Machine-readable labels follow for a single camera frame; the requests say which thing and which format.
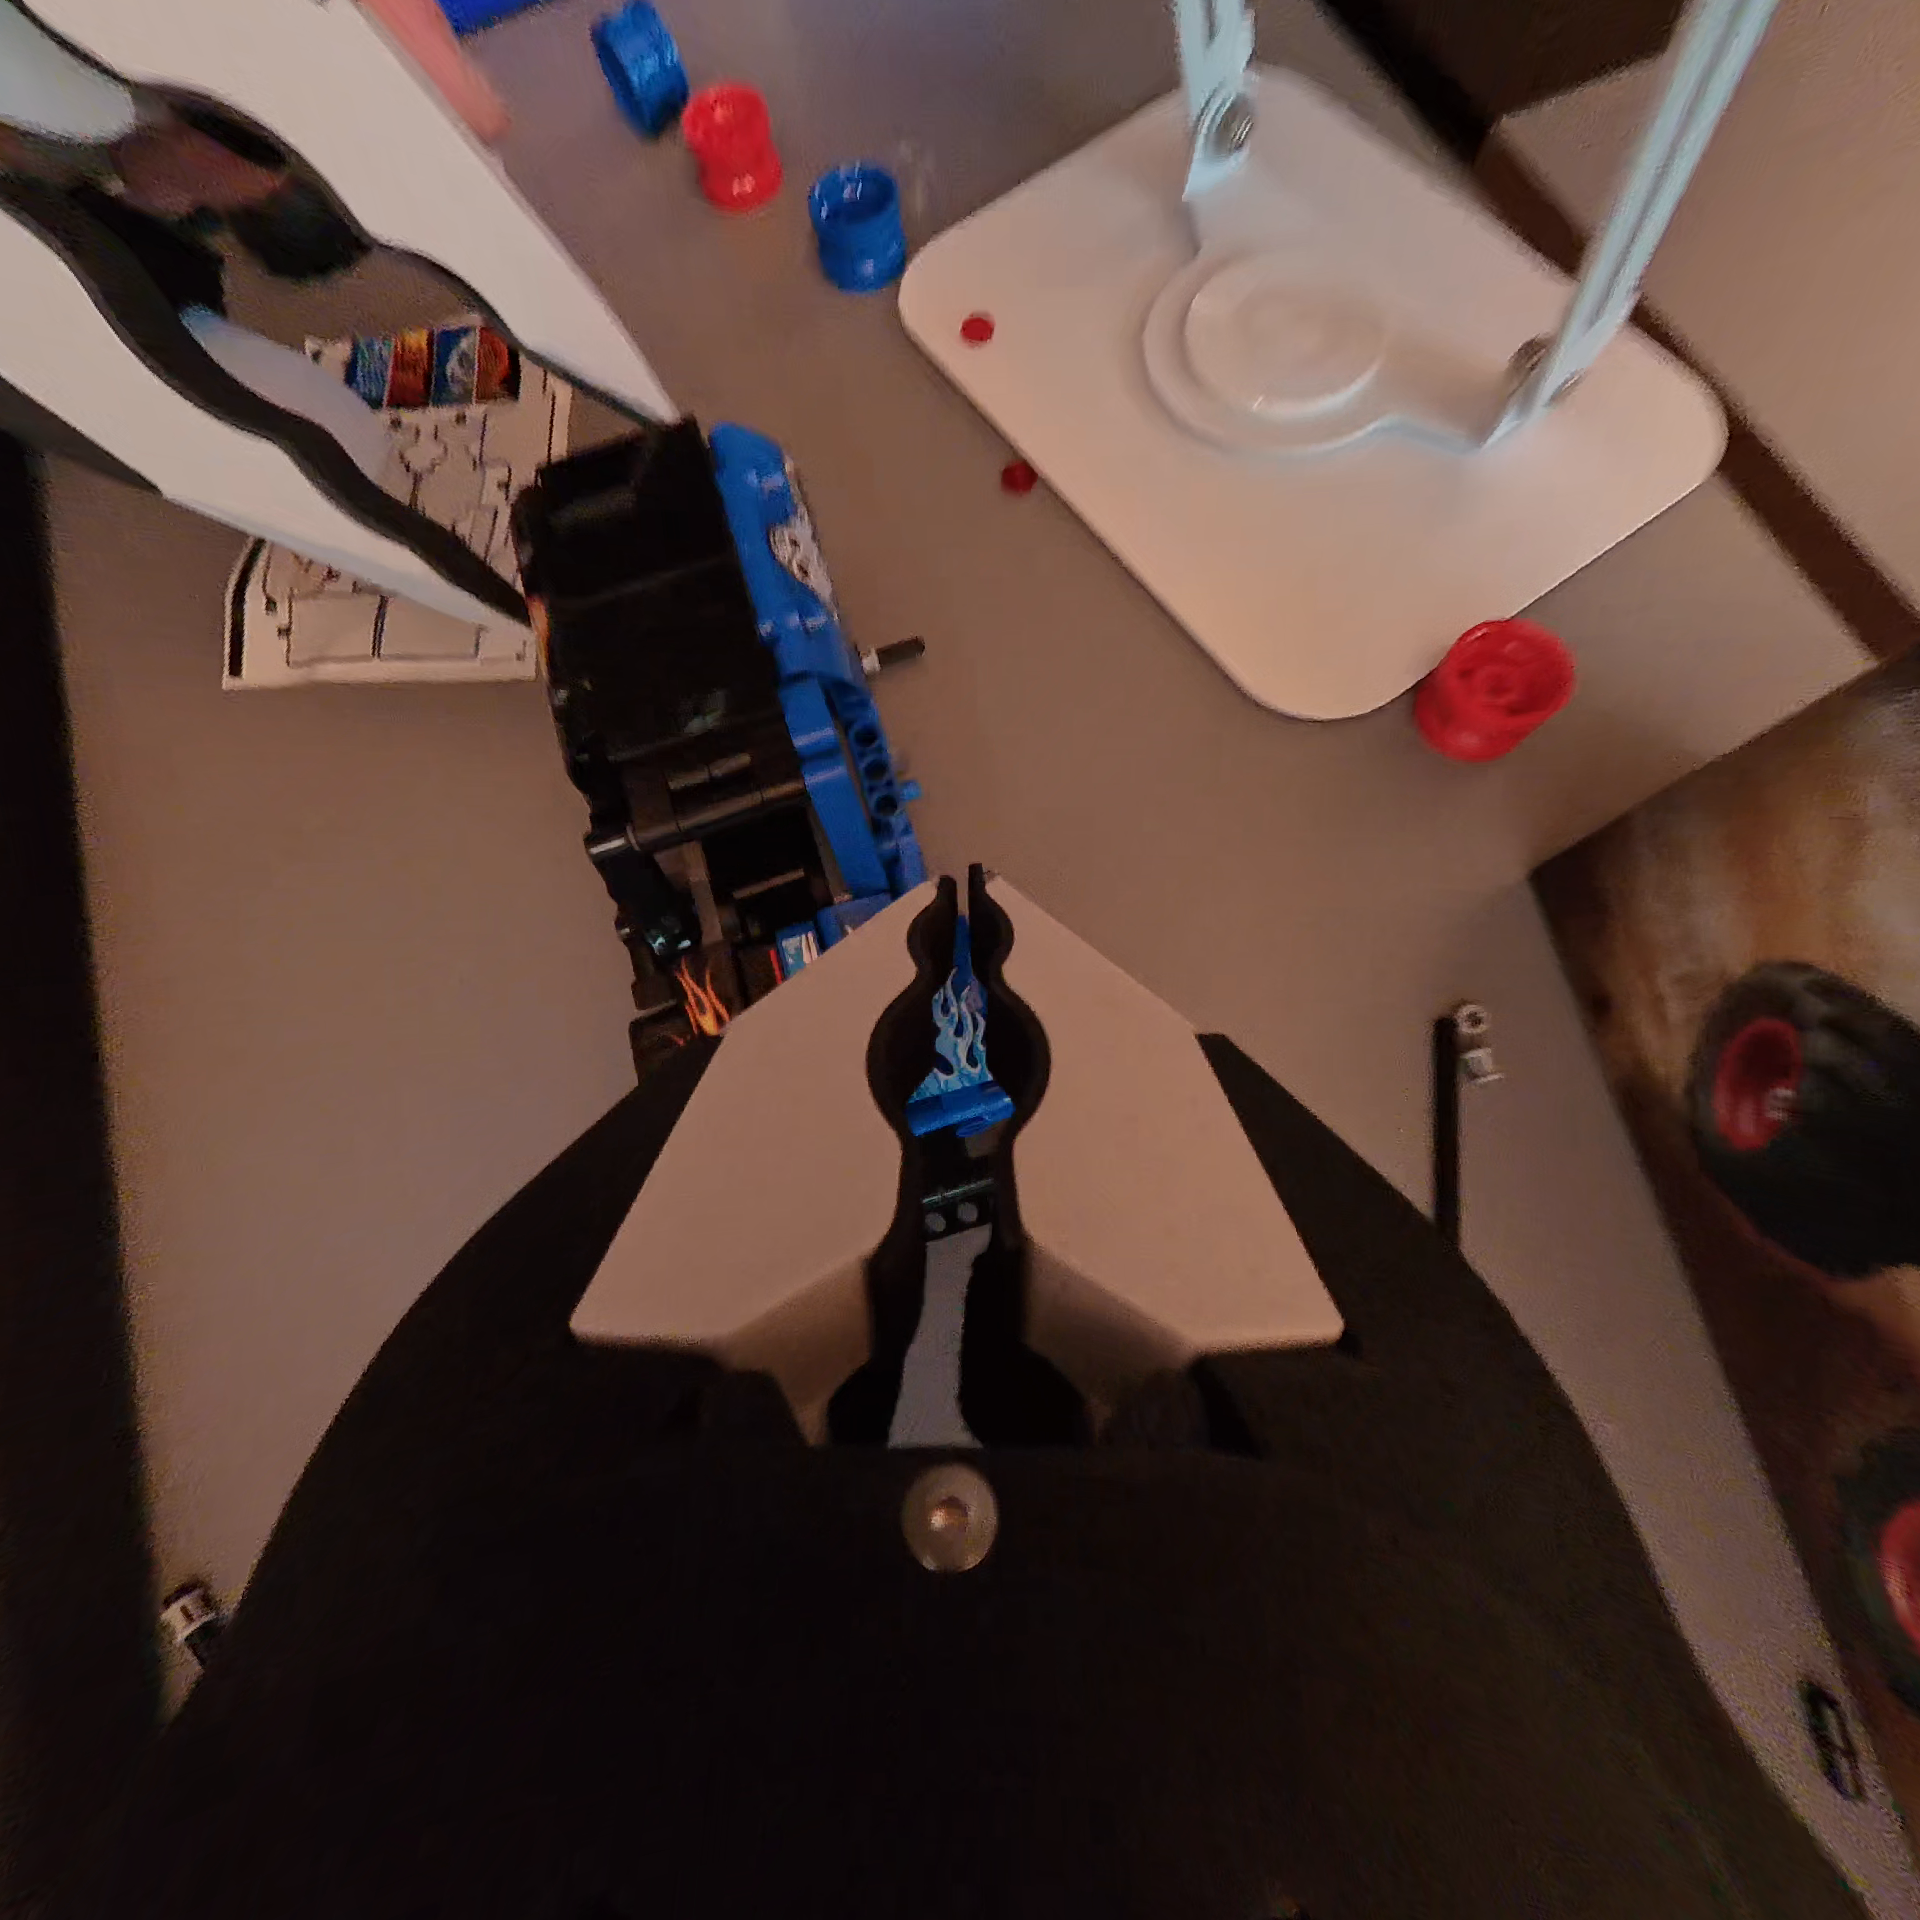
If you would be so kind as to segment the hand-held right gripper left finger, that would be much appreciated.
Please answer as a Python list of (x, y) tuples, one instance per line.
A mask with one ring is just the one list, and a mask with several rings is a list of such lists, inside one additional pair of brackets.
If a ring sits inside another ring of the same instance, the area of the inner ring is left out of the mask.
[(665, 1129), (568, 1334), (697, 1353), (784, 1390), (811, 1444), (870, 1360), (863, 1269), (900, 1199), (900, 1137), (870, 1092), (870, 1036), (918, 979), (905, 890), (795, 979), (734, 1010)]

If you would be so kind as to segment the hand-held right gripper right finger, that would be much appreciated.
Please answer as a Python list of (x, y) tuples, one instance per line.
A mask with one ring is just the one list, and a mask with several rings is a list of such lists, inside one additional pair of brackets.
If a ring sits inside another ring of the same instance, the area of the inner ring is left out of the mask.
[(1002, 876), (971, 886), (1010, 1124), (971, 1273), (971, 1433), (1081, 1444), (1200, 1360), (1335, 1353), (1304, 1247), (1205, 1032)]

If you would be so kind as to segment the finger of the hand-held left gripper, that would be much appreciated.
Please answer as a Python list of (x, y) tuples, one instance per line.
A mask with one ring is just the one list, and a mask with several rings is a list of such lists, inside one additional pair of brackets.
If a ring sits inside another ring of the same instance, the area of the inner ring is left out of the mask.
[(317, 0), (45, 0), (12, 13), (118, 92), (236, 109), (292, 150), (372, 247), (443, 270), (523, 357), (628, 418), (680, 418), (584, 264), (379, 13)]
[(7, 394), (141, 489), (262, 546), (462, 625), (523, 630), (523, 594), (456, 533), (396, 503), (355, 449), (227, 379), (149, 264), (45, 177), (7, 177)]

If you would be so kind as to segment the white sticker sheet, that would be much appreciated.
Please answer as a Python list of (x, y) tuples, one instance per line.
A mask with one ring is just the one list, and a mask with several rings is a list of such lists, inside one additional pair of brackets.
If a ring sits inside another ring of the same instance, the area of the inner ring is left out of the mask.
[[(300, 337), (300, 357), (385, 429), (379, 483), (517, 587), (512, 503), (568, 459), (574, 391), (478, 316)], [(246, 546), (227, 573), (227, 690), (538, 671), (538, 639), (426, 609), (276, 546)]]

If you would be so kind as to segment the blue black brick truck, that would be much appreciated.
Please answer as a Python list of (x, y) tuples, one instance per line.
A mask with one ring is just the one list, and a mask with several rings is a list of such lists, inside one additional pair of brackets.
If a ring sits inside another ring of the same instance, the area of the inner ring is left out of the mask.
[(746, 429), (543, 465), (512, 557), (648, 1080), (928, 886), (878, 709), (928, 640), (844, 639), (805, 478)]

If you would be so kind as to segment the grey desk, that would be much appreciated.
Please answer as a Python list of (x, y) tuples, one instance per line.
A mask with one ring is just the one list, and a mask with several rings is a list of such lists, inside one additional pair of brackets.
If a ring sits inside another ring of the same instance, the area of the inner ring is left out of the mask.
[[(1002, 489), (995, 429), (892, 298), (820, 282), (805, 215), (832, 163), (895, 169), (913, 236), (995, 202), (1173, 84), (1170, 8), (660, 8), (697, 82), (763, 92), (763, 215), (615, 124), (595, 13), (482, 37), (507, 176), (680, 410), (795, 459), (854, 639), (928, 639), (883, 718), (933, 867), (1010, 876), (1406, 1199), (1428, 1032), (1490, 1008), (1463, 1252), (1744, 1744), (1872, 1915), (1913, 1915), (1888, 1782), (1846, 1811), (1805, 1749), (1795, 1684), (1843, 1662), (1530, 895), (1856, 640), (1703, 483), (1548, 594), (1580, 687), (1510, 759), (1446, 765), (1406, 705), (1283, 721), (1048, 489)], [(236, 1594), (396, 1318), (628, 1089), (628, 972), (538, 687), (225, 690), (225, 528), (54, 465), (48, 540), (153, 1567)]]

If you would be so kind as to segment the person's left hand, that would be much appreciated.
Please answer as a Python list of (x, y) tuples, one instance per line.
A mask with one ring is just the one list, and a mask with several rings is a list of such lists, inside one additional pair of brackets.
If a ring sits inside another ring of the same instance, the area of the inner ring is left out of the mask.
[(364, 13), (404, 43), (404, 59), (437, 84), (478, 141), (507, 138), (495, 82), (470, 61), (437, 0), (364, 0)]

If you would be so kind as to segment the black axle rod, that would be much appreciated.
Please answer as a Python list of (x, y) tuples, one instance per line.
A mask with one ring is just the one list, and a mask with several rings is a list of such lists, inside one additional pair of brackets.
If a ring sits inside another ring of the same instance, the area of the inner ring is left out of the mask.
[(1498, 1089), (1497, 1020), (1455, 999), (1428, 1032), (1428, 1173), (1446, 1247), (1463, 1247), (1463, 1092), (1474, 1089)]

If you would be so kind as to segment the blue wheel hub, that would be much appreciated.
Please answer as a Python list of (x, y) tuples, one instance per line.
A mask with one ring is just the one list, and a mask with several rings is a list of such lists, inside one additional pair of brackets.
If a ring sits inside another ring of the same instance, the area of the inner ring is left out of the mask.
[(660, 8), (626, 0), (595, 19), (595, 59), (634, 138), (660, 141), (687, 120), (690, 82)]
[(841, 163), (811, 187), (814, 264), (844, 298), (905, 270), (900, 187), (878, 163)]

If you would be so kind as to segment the small red wheel hub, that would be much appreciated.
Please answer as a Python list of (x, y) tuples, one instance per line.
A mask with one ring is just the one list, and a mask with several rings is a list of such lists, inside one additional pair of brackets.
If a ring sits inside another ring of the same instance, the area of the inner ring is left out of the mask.
[(746, 82), (697, 84), (680, 109), (707, 202), (746, 215), (780, 196), (784, 163), (763, 92)]

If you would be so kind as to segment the monster truck set box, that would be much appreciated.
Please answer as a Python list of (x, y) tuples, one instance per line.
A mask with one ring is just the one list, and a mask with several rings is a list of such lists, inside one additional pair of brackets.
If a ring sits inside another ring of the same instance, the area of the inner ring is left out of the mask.
[(1913, 1843), (1920, 659), (1530, 876)]

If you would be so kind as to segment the large red wheel hub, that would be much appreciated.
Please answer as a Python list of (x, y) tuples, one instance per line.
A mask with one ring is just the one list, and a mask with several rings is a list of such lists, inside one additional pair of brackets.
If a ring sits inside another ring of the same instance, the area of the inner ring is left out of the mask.
[(1574, 647), (1530, 619), (1490, 619), (1414, 687), (1414, 727), (1431, 753), (1490, 765), (1565, 718), (1571, 699)]

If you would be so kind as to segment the white book stand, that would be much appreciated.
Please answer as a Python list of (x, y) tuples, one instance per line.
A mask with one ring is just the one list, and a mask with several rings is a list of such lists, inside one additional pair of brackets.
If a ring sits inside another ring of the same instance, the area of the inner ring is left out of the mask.
[(918, 247), (900, 327), (1252, 705), (1384, 709), (1723, 465), (1629, 316), (1774, 13), (1682, 13), (1571, 279), (1248, 8), (1173, 8), (1177, 92)]

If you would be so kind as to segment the dark perforated panel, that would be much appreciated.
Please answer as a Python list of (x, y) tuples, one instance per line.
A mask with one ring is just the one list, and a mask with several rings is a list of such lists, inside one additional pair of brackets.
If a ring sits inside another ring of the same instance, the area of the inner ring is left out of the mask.
[(0, 449), (7, 1802), (91, 1821), (153, 1731), (149, 1501), (40, 459)]

